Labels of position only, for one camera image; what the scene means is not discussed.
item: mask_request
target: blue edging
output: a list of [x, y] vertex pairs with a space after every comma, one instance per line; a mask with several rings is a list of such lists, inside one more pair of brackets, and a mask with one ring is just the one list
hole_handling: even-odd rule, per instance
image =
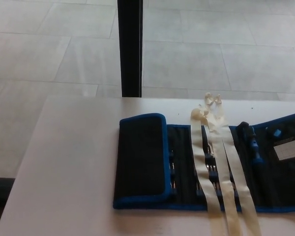
[[159, 117], [162, 122], [162, 133], [163, 133], [163, 160], [164, 160], [164, 192], [160, 195], [147, 195], [147, 196], [132, 196], [123, 197], [113, 202], [113, 208], [120, 209], [124, 208], [124, 205], [135, 204], [135, 203], [156, 203], [166, 200], [171, 193], [171, 173], [169, 168], [169, 150], [168, 150], [168, 135], [165, 116], [159, 113], [143, 114], [135, 117], [122, 119], [119, 124], [123, 122], [129, 122], [134, 119], [148, 118], [148, 117]]
[[[163, 147], [166, 146], [166, 149], [164, 147], [164, 171], [165, 171], [165, 191], [161, 195], [157, 196], [134, 196], [134, 197], [126, 197], [119, 199], [117, 201], [114, 201], [113, 207], [115, 209], [171, 209], [171, 210], [191, 210], [191, 211], [206, 211], [207, 207], [206, 205], [182, 205], [182, 204], [166, 204], [162, 203], [161, 201], [166, 200], [169, 197], [170, 194], [170, 169], [166, 169], [166, 163], [169, 163], [169, 151], [168, 151], [168, 139], [167, 139], [167, 126], [169, 127], [181, 127], [181, 128], [190, 128], [190, 125], [185, 124], [168, 124], [166, 125], [166, 119], [162, 114], [144, 114], [136, 117], [126, 118], [122, 119], [122, 121], [129, 121], [133, 118], [141, 118], [141, 117], [149, 117], [149, 116], [159, 116], [162, 119], [162, 129], [163, 129]], [[285, 121], [287, 119], [293, 119], [295, 118], [295, 114], [274, 119], [271, 121], [267, 121], [260, 124], [253, 125], [254, 128], [263, 128], [267, 127], [269, 125], [272, 125], [274, 123], [280, 123], [282, 121]], [[230, 126], [230, 129], [235, 129], [236, 126]], [[237, 211], [241, 211], [240, 206], [236, 206]], [[261, 206], [255, 206], [256, 211], [259, 213], [287, 213], [287, 212], [295, 212], [295, 206], [284, 206], [284, 207], [261, 207]]]

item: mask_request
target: tabletop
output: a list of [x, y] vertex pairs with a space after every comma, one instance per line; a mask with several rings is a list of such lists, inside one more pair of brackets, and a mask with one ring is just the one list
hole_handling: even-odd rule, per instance
[[[199, 103], [48, 97], [4, 209], [0, 236], [210, 235], [206, 212], [112, 208], [120, 119], [162, 113], [168, 124], [189, 124]], [[295, 102], [225, 100], [223, 105], [230, 125], [295, 113]], [[258, 216], [263, 235], [295, 236], [295, 213]]]

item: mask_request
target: tool pouch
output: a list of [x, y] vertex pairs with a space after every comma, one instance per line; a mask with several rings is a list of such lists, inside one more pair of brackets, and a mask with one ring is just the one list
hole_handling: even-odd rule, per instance
[[[207, 209], [204, 193], [197, 187], [189, 125], [166, 124], [161, 114], [126, 118], [119, 125], [115, 209]], [[250, 146], [247, 127], [230, 129], [256, 211], [295, 211], [295, 157], [280, 160], [274, 150], [276, 145], [295, 140], [295, 114], [250, 127], [255, 131], [261, 161]], [[206, 165], [216, 166], [204, 127], [202, 134]], [[209, 170], [210, 181], [218, 183], [218, 172]], [[223, 209], [218, 188], [216, 194]]]

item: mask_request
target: fabric strap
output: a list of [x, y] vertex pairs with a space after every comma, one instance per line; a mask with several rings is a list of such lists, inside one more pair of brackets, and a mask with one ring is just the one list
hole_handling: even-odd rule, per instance
[[221, 130], [211, 110], [206, 113], [230, 236], [242, 236]]
[[226, 231], [223, 224], [223, 214], [215, 189], [209, 180], [209, 172], [206, 167], [206, 158], [202, 144], [202, 121], [204, 121], [203, 114], [201, 114], [199, 109], [194, 109], [191, 113], [191, 141], [195, 168], [206, 198], [212, 236], [224, 236]]
[[233, 179], [238, 192], [242, 215], [247, 227], [249, 236], [261, 236], [261, 229], [258, 222], [256, 209], [246, 183], [245, 175], [242, 169], [238, 152], [234, 145], [233, 136], [229, 129], [228, 122], [225, 118], [224, 110], [220, 95], [213, 97], [207, 93], [205, 97], [206, 107], [210, 110], [211, 106], [216, 103], [217, 114], [215, 120], [218, 123], [220, 136], [223, 141], [225, 153], [232, 171]]

